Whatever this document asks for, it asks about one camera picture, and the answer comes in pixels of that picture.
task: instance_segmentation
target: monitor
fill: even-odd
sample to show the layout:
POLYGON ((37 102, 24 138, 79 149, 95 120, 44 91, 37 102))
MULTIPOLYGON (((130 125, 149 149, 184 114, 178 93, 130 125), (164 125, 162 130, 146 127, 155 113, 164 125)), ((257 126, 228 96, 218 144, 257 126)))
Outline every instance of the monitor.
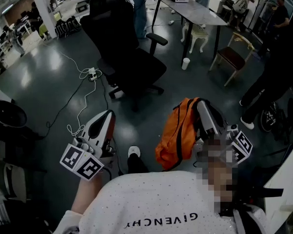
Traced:
POLYGON ((20 14, 20 16, 21 16, 22 18, 24 18, 25 16, 27 16, 27 11, 23 11, 23 12, 20 14))
POLYGON ((6 33, 4 32, 4 33, 2 33, 2 35, 0 36, 0 40, 1 40, 1 41, 4 41, 5 37, 6 37, 6 33))

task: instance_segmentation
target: white cable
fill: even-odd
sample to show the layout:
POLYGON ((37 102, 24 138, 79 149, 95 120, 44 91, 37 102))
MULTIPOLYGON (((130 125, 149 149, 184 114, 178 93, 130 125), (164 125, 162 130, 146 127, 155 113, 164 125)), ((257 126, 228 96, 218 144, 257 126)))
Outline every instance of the white cable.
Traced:
MULTIPOLYGON (((70 59, 70 60, 72 60, 72 61, 74 62, 74 64, 75 64, 76 67, 77 67, 77 70, 80 72, 79 79, 82 79, 82 80, 83 80, 83 79, 86 79, 86 77, 89 75, 89 70, 90 70, 90 68, 85 68, 85 69, 83 69, 82 71, 80 71, 79 68, 78 68, 78 65, 77 65, 77 63, 75 62, 74 59, 72 59, 72 58, 68 57, 67 55, 63 54, 61 51, 59 51, 59 52, 60 52, 63 56, 65 56, 66 58, 68 58, 68 59, 70 59)), ((94 90, 92 90, 90 93, 88 93, 88 94, 86 94, 86 95, 84 96, 84 104, 85 104, 85 106, 84 106, 84 108, 79 112, 79 114, 77 115, 77 120, 78 120, 78 126, 79 126, 79 128, 77 129, 76 132, 73 132, 72 126, 71 126, 70 124, 67 125, 67 130, 68 130, 68 131, 71 133, 71 135, 74 136, 74 137, 76 137, 76 136, 77 136, 77 135, 78 135, 78 134, 79 134, 79 133, 85 128, 85 125, 80 125, 79 116, 80 116, 81 112, 87 108, 87 96, 90 95, 90 94, 92 94, 92 93, 96 90, 96 88, 97 88, 96 80, 97 80, 98 78, 100 78, 100 77, 103 75, 102 71, 100 71, 98 68, 95 69, 95 71, 99 71, 101 74, 100 74, 99 76, 97 76, 97 78, 94 80, 94 90)))

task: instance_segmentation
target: orange backpack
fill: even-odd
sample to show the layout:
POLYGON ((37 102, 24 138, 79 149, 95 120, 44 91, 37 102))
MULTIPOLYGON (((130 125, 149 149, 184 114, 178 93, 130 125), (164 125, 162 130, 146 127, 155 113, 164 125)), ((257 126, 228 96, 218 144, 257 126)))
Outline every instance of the orange backpack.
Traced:
POLYGON ((199 98, 185 98, 169 116, 160 143, 156 147, 156 160, 167 171, 190 159, 195 143, 194 124, 199 120, 196 105, 199 98))

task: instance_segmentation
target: office room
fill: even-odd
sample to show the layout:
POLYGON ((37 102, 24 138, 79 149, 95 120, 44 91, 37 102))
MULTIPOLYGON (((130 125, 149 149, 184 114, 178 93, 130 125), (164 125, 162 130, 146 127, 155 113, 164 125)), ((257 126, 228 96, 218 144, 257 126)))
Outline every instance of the office room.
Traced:
POLYGON ((169 228, 293 233, 293 0, 0 0, 0 233, 169 228))

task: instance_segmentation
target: table leg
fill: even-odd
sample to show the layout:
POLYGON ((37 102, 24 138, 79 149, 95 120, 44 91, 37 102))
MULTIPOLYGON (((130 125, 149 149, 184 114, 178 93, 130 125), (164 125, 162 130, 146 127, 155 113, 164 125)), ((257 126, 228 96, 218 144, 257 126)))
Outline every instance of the table leg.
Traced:
POLYGON ((218 51, 218 44, 219 44, 219 37, 220 37, 220 29, 221 29, 220 27, 221 27, 220 25, 218 25, 216 27, 214 59, 215 59, 215 56, 216 56, 216 52, 218 51))
POLYGON ((159 9, 159 4, 160 4, 160 0, 158 0, 158 2, 157 2, 155 15, 154 15, 154 18, 153 18, 153 23, 152 23, 152 28, 154 27, 154 24, 155 24, 155 20, 156 20, 156 17, 157 17, 157 12, 158 12, 158 9, 159 9))
POLYGON ((183 59, 186 57, 187 54, 187 49, 189 48, 190 45, 190 39, 191 39, 191 32, 192 32, 192 27, 193 27, 193 23, 189 22, 189 29, 187 31, 187 35, 186 35, 186 39, 185 39, 185 46, 183 49, 183 55, 182 55, 182 60, 181 60, 181 65, 183 64, 183 59))
POLYGON ((28 31, 28 29, 27 29, 26 25, 25 25, 25 29, 26 29, 26 31, 27 31, 27 33, 28 33, 28 35, 30 35, 30 33, 29 33, 29 31, 28 31))

